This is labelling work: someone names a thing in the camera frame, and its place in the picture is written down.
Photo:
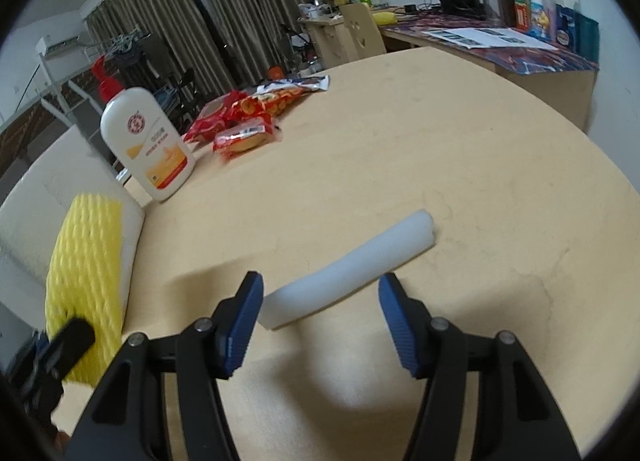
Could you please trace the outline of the yellow foam fruit net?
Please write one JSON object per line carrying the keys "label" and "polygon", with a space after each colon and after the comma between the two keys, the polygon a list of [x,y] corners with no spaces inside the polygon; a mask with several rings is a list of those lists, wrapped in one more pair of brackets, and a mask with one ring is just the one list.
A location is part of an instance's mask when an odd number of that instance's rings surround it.
{"label": "yellow foam fruit net", "polygon": [[46,331],[54,337],[73,317],[87,320],[96,341],[66,380],[96,387],[122,345],[119,295],[122,203],[105,195],[75,196],[52,252],[46,280]]}

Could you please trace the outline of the white foam tube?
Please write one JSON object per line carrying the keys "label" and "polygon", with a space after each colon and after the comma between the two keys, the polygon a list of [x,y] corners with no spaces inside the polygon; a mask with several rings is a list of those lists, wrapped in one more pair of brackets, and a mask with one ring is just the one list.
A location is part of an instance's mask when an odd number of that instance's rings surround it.
{"label": "white foam tube", "polygon": [[434,244],[433,218],[417,210],[330,265],[267,295],[258,322],[274,330],[323,311]]}

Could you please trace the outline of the white styrofoam box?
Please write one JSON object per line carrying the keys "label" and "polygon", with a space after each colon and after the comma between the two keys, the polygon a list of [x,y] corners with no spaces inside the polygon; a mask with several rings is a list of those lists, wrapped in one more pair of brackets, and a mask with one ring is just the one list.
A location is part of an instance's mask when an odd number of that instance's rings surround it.
{"label": "white styrofoam box", "polygon": [[46,278],[56,238],[81,193],[122,203],[119,294],[122,305],[128,304],[144,210],[73,127],[37,158],[1,204],[1,303],[35,329],[44,327]]}

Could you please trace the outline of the white lotion pump bottle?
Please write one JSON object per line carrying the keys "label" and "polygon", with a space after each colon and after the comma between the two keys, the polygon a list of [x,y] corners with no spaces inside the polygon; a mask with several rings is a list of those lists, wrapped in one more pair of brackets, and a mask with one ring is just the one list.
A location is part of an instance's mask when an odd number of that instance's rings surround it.
{"label": "white lotion pump bottle", "polygon": [[104,60],[98,57],[92,66],[105,102],[103,141],[146,193],[163,202],[191,176],[194,155],[154,96],[141,87],[122,86],[107,74]]}

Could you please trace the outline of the metal bunk bed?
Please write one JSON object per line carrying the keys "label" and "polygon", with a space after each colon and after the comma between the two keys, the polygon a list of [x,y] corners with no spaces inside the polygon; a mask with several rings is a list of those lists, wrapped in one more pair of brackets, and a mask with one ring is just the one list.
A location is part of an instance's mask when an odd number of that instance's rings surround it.
{"label": "metal bunk bed", "polygon": [[58,120],[67,127],[79,125],[76,111],[81,106],[88,104],[96,111],[96,116],[101,116],[103,106],[96,101],[96,91],[99,80],[94,76],[91,68],[99,56],[106,60],[104,68],[111,69],[110,60],[115,54],[123,54],[130,51],[139,40],[148,37],[149,33],[135,28],[129,33],[100,40],[91,46],[80,48],[88,62],[69,76],[55,80],[51,75],[48,61],[38,57],[32,77],[41,76],[44,80],[42,91],[35,98],[19,106],[17,111],[10,116],[8,121],[1,125],[1,170],[6,172],[18,159],[26,158],[28,146],[50,125],[53,120]]}

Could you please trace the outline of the red snack packet front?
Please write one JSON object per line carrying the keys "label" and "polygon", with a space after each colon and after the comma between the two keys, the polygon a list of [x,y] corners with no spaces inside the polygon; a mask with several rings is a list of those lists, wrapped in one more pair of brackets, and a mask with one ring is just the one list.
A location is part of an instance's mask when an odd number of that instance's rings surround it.
{"label": "red snack packet front", "polygon": [[220,155],[233,156],[258,148],[279,137],[280,128],[273,123],[269,115],[256,116],[223,132],[218,132],[213,149]]}

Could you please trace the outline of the red snack packet pile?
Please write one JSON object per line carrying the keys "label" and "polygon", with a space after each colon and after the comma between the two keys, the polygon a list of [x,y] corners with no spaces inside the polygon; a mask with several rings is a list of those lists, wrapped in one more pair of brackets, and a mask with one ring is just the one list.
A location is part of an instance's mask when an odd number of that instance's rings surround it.
{"label": "red snack packet pile", "polygon": [[319,75],[272,80],[254,91],[232,90],[206,103],[182,139],[213,142],[215,136],[226,129],[262,114],[279,117],[304,96],[328,91],[329,87],[329,75]]}

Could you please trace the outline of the white air conditioner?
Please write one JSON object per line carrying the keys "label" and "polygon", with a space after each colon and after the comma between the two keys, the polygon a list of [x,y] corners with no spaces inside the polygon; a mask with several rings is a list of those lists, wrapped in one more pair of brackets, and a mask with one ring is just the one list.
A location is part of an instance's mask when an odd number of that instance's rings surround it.
{"label": "white air conditioner", "polygon": [[70,51],[91,46],[93,40],[88,32],[70,36],[42,36],[35,46],[36,55],[45,59],[58,57]]}

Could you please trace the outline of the printed paper sheet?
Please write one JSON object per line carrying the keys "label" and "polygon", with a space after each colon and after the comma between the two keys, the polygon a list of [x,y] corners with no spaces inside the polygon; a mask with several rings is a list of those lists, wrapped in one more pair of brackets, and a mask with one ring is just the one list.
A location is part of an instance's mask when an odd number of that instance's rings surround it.
{"label": "printed paper sheet", "polygon": [[556,50],[551,44],[512,28],[433,28],[422,34],[465,49],[526,48]]}

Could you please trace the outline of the teal box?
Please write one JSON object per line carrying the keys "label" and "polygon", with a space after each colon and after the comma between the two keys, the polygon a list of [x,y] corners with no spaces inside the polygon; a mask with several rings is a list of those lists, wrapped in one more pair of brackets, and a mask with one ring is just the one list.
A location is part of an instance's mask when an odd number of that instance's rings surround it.
{"label": "teal box", "polygon": [[593,63],[600,61],[600,24],[598,21],[586,17],[581,12],[576,13],[576,52]]}

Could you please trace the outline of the wooden smiley chair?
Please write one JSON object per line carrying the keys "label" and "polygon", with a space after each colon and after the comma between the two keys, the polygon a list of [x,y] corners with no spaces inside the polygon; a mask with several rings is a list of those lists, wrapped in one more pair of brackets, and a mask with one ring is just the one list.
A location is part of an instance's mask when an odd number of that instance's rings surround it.
{"label": "wooden smiley chair", "polygon": [[368,5],[360,2],[342,5],[340,11],[360,60],[386,54],[383,36]]}

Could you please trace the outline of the wooden desk with drawers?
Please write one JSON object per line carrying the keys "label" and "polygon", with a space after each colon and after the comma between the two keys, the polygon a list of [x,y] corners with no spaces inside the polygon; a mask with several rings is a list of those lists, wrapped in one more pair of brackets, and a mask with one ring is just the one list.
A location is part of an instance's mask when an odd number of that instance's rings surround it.
{"label": "wooden desk with drawers", "polygon": [[299,18],[298,24],[309,35],[323,66],[332,69],[358,61],[356,46],[341,14],[318,18]]}

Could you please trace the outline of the black headphones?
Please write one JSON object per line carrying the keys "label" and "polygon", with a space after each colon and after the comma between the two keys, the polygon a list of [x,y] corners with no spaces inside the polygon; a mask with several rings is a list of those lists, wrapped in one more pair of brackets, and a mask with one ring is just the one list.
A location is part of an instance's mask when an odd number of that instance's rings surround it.
{"label": "black headphones", "polygon": [[480,0],[439,0],[440,9],[450,16],[484,19],[485,9]]}

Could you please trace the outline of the brown window curtains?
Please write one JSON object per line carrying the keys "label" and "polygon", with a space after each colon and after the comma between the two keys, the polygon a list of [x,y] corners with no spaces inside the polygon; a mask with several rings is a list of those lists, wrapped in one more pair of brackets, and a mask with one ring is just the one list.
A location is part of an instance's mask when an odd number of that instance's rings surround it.
{"label": "brown window curtains", "polygon": [[284,32],[296,28],[300,5],[313,1],[101,0],[86,22],[99,40],[135,28],[160,36],[179,70],[193,70],[202,91],[220,95],[254,85],[273,66],[288,64]]}

